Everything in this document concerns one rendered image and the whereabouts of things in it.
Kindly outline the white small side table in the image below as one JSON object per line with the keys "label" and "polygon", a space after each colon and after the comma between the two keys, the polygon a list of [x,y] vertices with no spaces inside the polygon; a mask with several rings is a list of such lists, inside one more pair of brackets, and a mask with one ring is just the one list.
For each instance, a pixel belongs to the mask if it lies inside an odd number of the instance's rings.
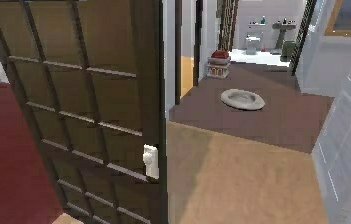
{"label": "white small side table", "polygon": [[209,58],[207,63],[209,77],[225,79],[229,74],[231,58]]}

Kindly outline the grey round pet bed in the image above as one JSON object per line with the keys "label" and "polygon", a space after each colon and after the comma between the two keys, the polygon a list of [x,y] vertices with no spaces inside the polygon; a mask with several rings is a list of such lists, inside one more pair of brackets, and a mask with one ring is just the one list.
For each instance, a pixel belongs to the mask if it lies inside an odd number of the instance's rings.
{"label": "grey round pet bed", "polygon": [[256,93],[240,90],[228,89],[221,93],[221,101],[226,105],[241,110],[260,110],[265,106],[265,101]]}

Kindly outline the red cushion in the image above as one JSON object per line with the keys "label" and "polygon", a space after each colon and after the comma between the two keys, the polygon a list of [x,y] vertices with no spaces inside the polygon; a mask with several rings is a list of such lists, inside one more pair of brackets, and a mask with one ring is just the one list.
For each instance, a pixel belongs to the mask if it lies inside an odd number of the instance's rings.
{"label": "red cushion", "polygon": [[229,53],[224,50],[216,50],[211,55],[212,58],[226,59],[229,57]]}

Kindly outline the dark narrow room door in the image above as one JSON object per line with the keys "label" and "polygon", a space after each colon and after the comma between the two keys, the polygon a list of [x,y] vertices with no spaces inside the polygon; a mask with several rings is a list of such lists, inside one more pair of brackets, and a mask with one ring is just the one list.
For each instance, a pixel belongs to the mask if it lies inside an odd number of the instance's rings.
{"label": "dark narrow room door", "polygon": [[198,86],[200,74],[200,46],[202,29],[203,0],[195,0],[195,38],[194,38],[194,66],[193,66],[193,86]]}

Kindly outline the brown panelled room door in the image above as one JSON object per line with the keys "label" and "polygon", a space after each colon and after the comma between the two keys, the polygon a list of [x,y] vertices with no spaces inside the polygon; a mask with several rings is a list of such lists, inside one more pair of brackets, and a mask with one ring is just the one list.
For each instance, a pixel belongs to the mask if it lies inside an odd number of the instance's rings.
{"label": "brown panelled room door", "polygon": [[0,62],[66,213],[169,224],[162,0],[0,0]]}

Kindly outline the white toilet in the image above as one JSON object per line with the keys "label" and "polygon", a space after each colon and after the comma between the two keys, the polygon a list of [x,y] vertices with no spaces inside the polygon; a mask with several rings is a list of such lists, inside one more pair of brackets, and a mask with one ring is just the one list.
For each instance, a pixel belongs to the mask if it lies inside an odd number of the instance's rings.
{"label": "white toilet", "polygon": [[245,39],[246,53],[255,55],[261,48],[261,35],[259,33],[249,33]]}

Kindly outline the dark lattice room door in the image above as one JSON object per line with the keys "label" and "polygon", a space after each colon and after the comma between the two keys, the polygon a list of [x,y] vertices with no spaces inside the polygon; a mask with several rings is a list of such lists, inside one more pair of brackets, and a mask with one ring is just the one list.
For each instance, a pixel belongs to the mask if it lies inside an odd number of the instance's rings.
{"label": "dark lattice room door", "polygon": [[239,0],[222,0],[218,49],[230,52],[233,46]]}
{"label": "dark lattice room door", "polygon": [[296,74],[297,66],[299,64],[300,55],[305,43],[305,39],[308,33],[308,28],[312,19],[312,15],[315,9],[317,0],[307,0],[305,5],[304,14],[297,34],[295,47],[291,55],[290,71],[291,75]]}

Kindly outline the green waste bin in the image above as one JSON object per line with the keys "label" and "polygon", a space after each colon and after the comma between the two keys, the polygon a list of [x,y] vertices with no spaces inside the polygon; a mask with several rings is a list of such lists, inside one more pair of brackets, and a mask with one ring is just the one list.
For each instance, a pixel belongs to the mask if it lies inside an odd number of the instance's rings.
{"label": "green waste bin", "polygon": [[284,41],[282,46],[282,53],[280,59],[282,62],[291,60],[291,56],[295,49],[296,43],[294,41]]}

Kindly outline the white panelled room door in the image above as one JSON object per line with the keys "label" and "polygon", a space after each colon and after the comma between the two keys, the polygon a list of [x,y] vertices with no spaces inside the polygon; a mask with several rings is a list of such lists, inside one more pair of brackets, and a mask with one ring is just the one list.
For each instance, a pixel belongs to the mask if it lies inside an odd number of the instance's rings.
{"label": "white panelled room door", "polygon": [[312,152],[328,224],[351,224],[351,68]]}

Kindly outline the wood framed window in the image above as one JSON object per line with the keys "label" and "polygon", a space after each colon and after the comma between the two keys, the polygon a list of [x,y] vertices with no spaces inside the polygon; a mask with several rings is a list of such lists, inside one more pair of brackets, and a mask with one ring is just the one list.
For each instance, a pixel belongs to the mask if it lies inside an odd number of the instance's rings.
{"label": "wood framed window", "polygon": [[335,0],[324,35],[351,37],[351,0]]}

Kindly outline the grey pedestal sink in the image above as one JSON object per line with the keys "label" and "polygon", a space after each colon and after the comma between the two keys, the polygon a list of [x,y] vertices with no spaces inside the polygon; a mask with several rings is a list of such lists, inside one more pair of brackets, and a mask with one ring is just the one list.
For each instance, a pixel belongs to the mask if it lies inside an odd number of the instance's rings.
{"label": "grey pedestal sink", "polygon": [[283,41],[285,39],[286,31],[295,29],[296,25],[292,24],[292,23],[283,24],[281,22],[277,22],[277,23],[274,23],[272,25],[272,28],[274,30],[278,30],[279,31],[279,35],[278,35],[278,38],[277,38],[277,41],[276,41],[276,44],[275,44],[275,48],[271,51],[271,53],[273,55],[280,55],[281,52],[282,52],[282,46],[283,46]]}

